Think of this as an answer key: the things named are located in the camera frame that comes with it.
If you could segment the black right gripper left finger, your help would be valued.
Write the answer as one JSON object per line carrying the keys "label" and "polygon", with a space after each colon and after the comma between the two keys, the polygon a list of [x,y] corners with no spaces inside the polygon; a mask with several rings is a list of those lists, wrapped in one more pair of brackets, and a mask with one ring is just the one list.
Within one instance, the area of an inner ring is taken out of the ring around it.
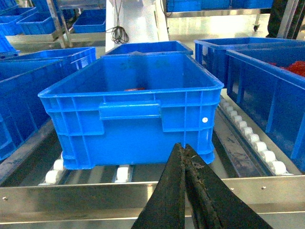
{"label": "black right gripper left finger", "polygon": [[159,182],[133,229],[185,228],[185,149],[174,145]]}

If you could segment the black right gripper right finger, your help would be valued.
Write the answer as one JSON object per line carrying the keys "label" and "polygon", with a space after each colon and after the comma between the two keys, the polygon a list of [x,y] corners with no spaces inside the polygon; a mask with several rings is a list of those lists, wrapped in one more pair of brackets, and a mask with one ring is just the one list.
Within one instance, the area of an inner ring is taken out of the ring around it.
{"label": "black right gripper right finger", "polygon": [[196,229],[271,229],[186,145],[185,182]]}

